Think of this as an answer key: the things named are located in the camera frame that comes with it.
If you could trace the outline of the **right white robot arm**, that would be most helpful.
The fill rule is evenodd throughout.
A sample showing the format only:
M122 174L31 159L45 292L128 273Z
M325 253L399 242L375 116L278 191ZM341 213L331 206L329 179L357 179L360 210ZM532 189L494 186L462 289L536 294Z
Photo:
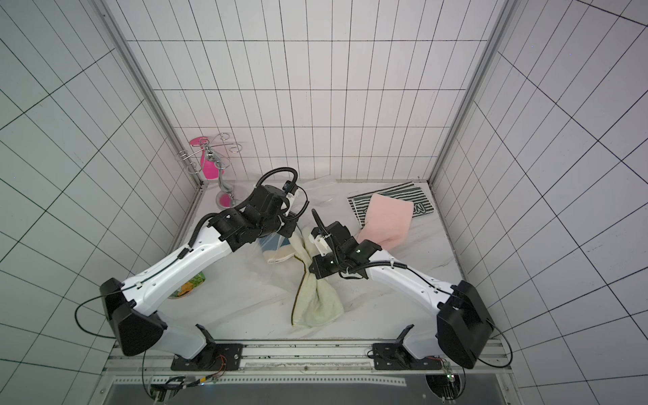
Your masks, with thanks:
M337 221L325 225L315 209L312 215L317 226L309 240L318 253L309 271L316 278L335 274L371 280L405 295L435 317L430 327L406 326L394 344L379 344L373 350L375 356L405 370L442 354L464 369L476 366L494 332L494 322L473 285L433 278L398 261L373 241L357 241Z

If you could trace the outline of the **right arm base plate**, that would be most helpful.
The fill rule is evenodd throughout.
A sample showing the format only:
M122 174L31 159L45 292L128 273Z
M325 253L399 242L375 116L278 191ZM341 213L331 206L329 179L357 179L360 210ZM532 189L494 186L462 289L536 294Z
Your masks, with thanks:
M367 357L377 371L440 371L438 359L415 359L401 344L373 344Z

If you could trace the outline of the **blue and cream towel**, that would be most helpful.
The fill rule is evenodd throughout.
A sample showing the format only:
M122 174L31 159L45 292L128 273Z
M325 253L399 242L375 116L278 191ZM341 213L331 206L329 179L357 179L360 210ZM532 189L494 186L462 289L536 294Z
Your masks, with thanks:
M290 240L278 234L264 236L258 243L267 263L283 263L295 256L295 249Z

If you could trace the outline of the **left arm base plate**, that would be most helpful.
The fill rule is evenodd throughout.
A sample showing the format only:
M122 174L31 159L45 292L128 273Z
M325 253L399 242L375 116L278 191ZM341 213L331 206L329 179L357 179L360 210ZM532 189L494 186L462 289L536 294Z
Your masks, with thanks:
M238 371L241 364L242 344L207 344L193 359L174 356L172 371Z

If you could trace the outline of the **clear plastic vacuum bag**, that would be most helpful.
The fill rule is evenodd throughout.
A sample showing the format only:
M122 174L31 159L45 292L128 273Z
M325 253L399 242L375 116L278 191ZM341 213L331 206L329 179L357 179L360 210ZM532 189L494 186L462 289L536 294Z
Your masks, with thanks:
M186 298L169 302L191 323L223 339L384 339L386 287L372 281L328 278L344 314L325 327L295 327L291 313L304 270L289 260L270 264L258 243L247 245L204 271L206 281Z

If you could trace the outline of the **pink towel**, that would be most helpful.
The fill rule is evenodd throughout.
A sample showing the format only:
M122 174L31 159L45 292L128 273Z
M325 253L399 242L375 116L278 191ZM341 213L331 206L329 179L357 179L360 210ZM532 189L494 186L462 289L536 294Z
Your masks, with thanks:
M413 208L412 202L374 194L366 211L364 227L356 240L371 241L383 250L393 250L408 237Z

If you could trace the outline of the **light green towel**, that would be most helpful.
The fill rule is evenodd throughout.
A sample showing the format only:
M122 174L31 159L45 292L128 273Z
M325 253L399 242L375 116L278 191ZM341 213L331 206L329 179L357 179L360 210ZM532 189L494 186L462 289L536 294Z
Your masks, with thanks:
M344 307L337 291L324 278L318 279L310 266L315 258L320 258L315 246L296 229L289 239L295 249L295 258L304 267L304 275L295 296L291 322L294 327L323 327L334 322L342 314Z

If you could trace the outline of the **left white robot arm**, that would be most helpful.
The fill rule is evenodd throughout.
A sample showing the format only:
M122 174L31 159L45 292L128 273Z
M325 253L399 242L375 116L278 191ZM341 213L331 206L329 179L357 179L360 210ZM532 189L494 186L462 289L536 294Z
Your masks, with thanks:
M236 207L204 215L189 241L151 268L100 287L104 314L126 356L150 349L194 359L209 344L202 327L182 327L160 313L160 306L205 268L227 258L246 244L279 233L289 237L299 212L292 207L300 187L257 185Z

